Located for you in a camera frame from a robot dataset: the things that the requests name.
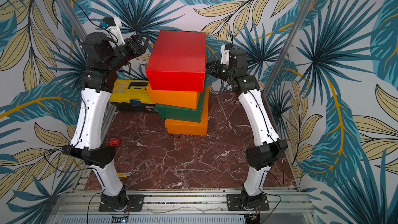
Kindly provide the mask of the red shoebox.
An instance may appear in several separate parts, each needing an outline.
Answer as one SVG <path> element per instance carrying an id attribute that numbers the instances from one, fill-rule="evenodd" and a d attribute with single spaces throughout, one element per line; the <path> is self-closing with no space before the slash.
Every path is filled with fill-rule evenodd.
<path id="1" fill-rule="evenodd" d="M 161 30 L 146 67 L 153 90 L 203 92 L 206 34 Z"/>

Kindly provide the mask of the large orange shoebox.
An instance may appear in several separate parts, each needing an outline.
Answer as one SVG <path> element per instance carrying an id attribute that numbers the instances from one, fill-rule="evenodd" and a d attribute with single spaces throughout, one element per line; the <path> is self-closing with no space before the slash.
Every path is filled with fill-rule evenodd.
<path id="1" fill-rule="evenodd" d="M 201 95 L 201 92 L 154 90 L 151 84 L 148 84 L 146 88 L 155 104 L 189 109 L 197 108 Z"/>

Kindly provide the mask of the green shoebox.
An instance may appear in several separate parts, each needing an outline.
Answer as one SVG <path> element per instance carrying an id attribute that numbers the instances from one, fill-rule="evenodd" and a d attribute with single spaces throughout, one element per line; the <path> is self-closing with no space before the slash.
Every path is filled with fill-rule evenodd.
<path id="1" fill-rule="evenodd" d="M 164 105 L 164 104 L 156 104 L 156 110 L 158 111 L 160 118 L 163 119 L 201 122 L 202 113 L 204 109 L 205 95 L 206 92 L 201 92 L 196 109 Z"/>

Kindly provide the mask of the small orange shoebox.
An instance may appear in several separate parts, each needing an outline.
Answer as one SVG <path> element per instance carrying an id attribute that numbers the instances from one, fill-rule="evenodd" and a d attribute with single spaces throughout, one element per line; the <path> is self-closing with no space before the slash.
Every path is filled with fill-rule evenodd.
<path id="1" fill-rule="evenodd" d="M 206 136 L 208 129 L 209 87 L 206 87 L 200 122 L 166 119 L 165 127 L 169 134 Z"/>

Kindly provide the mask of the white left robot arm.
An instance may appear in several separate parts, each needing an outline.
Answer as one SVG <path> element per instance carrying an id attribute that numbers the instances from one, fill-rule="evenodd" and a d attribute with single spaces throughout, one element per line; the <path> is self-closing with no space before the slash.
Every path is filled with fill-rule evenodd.
<path id="1" fill-rule="evenodd" d="M 101 130 L 106 106 L 117 80 L 117 71 L 147 50 L 148 35 L 113 40 L 103 32 L 86 36 L 82 48 L 87 55 L 81 78 L 81 110 L 76 133 L 62 153 L 81 159 L 96 175 L 105 211 L 126 211 L 130 205 L 124 184 L 114 165 L 116 149 L 102 143 Z"/>

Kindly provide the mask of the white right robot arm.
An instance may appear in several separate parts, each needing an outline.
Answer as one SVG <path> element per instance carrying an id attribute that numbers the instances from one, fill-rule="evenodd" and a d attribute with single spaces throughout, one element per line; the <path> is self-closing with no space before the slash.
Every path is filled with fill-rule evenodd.
<path id="1" fill-rule="evenodd" d="M 263 185 L 267 173 L 287 149 L 287 141 L 280 139 L 272 126 L 263 104 L 257 79 L 248 73 L 247 54 L 231 44 L 221 47 L 221 60 L 206 64 L 209 75 L 227 82 L 239 99 L 248 117 L 254 147 L 246 150 L 249 163 L 247 179 L 239 195 L 228 195 L 228 209 L 269 209 Z"/>

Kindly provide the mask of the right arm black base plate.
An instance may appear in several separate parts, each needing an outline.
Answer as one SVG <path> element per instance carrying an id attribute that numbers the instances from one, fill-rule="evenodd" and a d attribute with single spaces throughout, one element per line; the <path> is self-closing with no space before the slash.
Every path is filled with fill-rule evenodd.
<path id="1" fill-rule="evenodd" d="M 268 211 L 267 196 L 260 193 L 256 196 L 247 196 L 244 193 L 227 195 L 228 211 Z"/>

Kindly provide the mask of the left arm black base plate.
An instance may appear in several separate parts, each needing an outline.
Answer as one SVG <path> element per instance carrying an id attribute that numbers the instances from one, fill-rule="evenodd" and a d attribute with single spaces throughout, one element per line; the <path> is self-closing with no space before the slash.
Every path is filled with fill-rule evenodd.
<path id="1" fill-rule="evenodd" d="M 123 195 L 110 197 L 101 194 L 99 212 L 140 212 L 144 203 L 144 195 Z"/>

